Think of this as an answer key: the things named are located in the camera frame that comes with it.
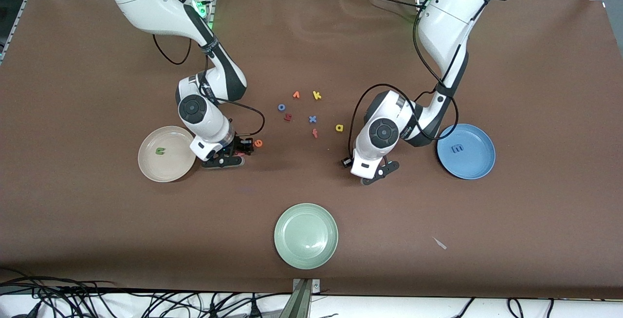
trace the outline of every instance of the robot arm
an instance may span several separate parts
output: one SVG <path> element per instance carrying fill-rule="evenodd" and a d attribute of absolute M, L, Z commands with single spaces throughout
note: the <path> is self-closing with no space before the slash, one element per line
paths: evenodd
<path fill-rule="evenodd" d="M 182 79 L 176 90 L 178 113 L 195 133 L 191 149 L 203 161 L 234 141 L 234 129 L 217 108 L 217 98 L 236 101 L 247 89 L 240 68 L 200 16 L 195 0 L 115 0 L 134 27 L 147 33 L 195 40 L 214 68 Z"/>
<path fill-rule="evenodd" d="M 423 147 L 436 136 L 445 112 L 467 67 L 467 39 L 490 0 L 427 0 L 419 13 L 418 37 L 441 69 L 441 79 L 428 107 L 394 91 L 378 94 L 365 114 L 365 125 L 354 143 L 351 173 L 375 178 L 378 165 L 398 142 Z"/>

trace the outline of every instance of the plate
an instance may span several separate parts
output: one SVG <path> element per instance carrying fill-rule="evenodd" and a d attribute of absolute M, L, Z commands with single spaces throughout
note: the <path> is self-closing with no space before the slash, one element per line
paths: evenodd
<path fill-rule="evenodd" d="M 180 127 L 154 130 L 138 149 L 138 167 L 147 178 L 159 183 L 180 179 L 196 158 L 191 141 L 193 135 Z"/>
<path fill-rule="evenodd" d="M 447 127 L 441 136 L 447 134 Z M 495 164 L 494 143 L 487 134 L 472 125 L 461 123 L 447 138 L 437 143 L 439 161 L 451 174 L 476 180 L 486 176 Z"/>
<path fill-rule="evenodd" d="M 294 268 L 318 268 L 338 247 L 338 226 L 333 216 L 318 205 L 293 205 L 276 222 L 275 247 Z"/>

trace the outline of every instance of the small white scrap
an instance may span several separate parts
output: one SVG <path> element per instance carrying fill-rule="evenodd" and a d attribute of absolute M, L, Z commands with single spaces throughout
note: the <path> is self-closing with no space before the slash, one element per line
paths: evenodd
<path fill-rule="evenodd" d="M 443 243 L 441 241 L 437 240 L 437 238 L 435 238 L 434 236 L 432 238 L 437 242 L 437 245 L 439 245 L 442 249 L 444 249 L 444 250 L 448 249 L 448 247 L 446 245 L 443 245 Z"/>

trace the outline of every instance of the brown table cover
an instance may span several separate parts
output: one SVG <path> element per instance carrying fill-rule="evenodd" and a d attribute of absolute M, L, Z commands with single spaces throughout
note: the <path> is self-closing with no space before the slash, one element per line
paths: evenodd
<path fill-rule="evenodd" d="M 263 147 L 241 168 L 196 163 L 160 184 L 138 147 L 182 126 L 174 91 L 203 68 L 198 48 L 176 67 L 113 0 L 29 0 L 0 67 L 0 264 L 124 287 L 276 292 L 305 277 L 330 294 L 623 298 L 623 61 L 601 3 L 493 1 L 456 96 L 460 122 L 495 144 L 493 171 L 459 180 L 435 145 L 401 142 L 400 169 L 364 187 L 339 162 L 360 95 L 434 85 L 414 14 L 382 0 L 218 0 L 214 29 L 249 83 L 240 102 L 267 117 Z M 185 54 L 183 38 L 159 39 Z M 221 108 L 239 132 L 260 124 Z M 273 243 L 280 214 L 305 202 L 340 230 L 311 271 Z"/>

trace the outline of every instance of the light green plate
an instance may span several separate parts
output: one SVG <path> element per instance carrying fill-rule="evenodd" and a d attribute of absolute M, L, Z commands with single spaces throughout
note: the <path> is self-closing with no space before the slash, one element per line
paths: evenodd
<path fill-rule="evenodd" d="M 276 222 L 275 247 L 292 267 L 318 268 L 329 261 L 338 247 L 338 225 L 318 205 L 293 205 Z"/>

